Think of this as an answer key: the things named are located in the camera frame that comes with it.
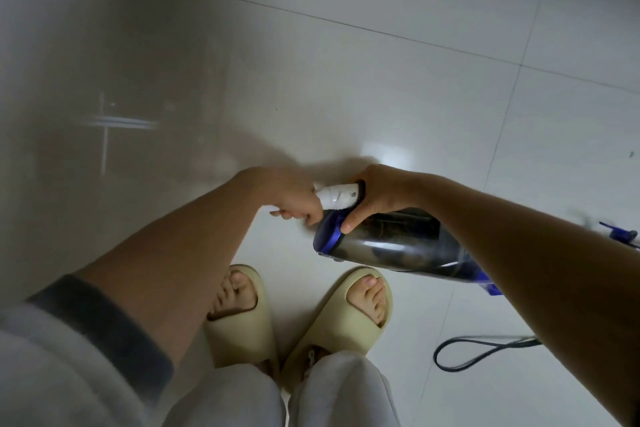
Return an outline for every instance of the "white plastic part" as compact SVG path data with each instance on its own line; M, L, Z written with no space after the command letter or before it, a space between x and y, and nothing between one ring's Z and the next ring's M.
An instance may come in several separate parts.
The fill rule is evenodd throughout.
M353 206L358 201L357 184L339 184L327 186L316 191L320 199L322 209L345 209ZM267 211L278 211L277 206L263 206Z

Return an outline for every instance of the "person's left hand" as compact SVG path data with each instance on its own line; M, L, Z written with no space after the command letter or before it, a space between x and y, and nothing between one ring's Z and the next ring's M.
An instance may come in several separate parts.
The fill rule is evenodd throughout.
M322 204L316 196L314 183L302 169L254 167L247 171L254 173L254 179L264 192L262 204L272 204L280 209L272 211L272 216L282 216L285 220L307 218L307 225L322 220Z

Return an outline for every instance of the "beige slipper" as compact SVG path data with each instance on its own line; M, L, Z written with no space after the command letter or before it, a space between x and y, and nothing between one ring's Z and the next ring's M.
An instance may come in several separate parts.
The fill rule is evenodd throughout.
M387 308L380 326L377 326L369 316L347 301L348 290L365 275L380 277L385 284ZM392 311L391 288L382 274L376 269L367 267L353 271L338 286L314 323L285 361L282 368L282 384L285 390L293 393L293 390L300 383L311 346L319 346L331 353L343 350L356 351L364 356L387 327Z
M233 265L231 271L242 272L253 282L258 302L251 310L205 321L213 364L216 368L241 363L259 364L268 360L276 383L280 379L280 364L271 327L271 311L262 279L247 265Z

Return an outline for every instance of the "pant leg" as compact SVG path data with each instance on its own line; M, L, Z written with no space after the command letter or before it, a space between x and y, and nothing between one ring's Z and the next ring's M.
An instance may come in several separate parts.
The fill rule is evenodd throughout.
M311 368L289 400L291 427L399 427L389 382L353 351Z
M284 427L285 416L275 382L244 364L213 370L173 406L163 427Z

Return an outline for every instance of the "white tile floor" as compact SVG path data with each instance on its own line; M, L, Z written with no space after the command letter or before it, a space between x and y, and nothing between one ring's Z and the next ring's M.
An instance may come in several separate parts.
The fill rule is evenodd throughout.
M0 0L0 303L252 164L297 161L339 181L376 159L581 223L637 227L639 7ZM84 124L117 117L144 123ZM283 354L349 269L315 255L300 224L265 213L236 260L264 277ZM396 312L370 356L405 426L615 425L543 348L457 375L432 368L450 336L528 329L475 286L386 275ZM157 419L210 367L205 351L199 338Z

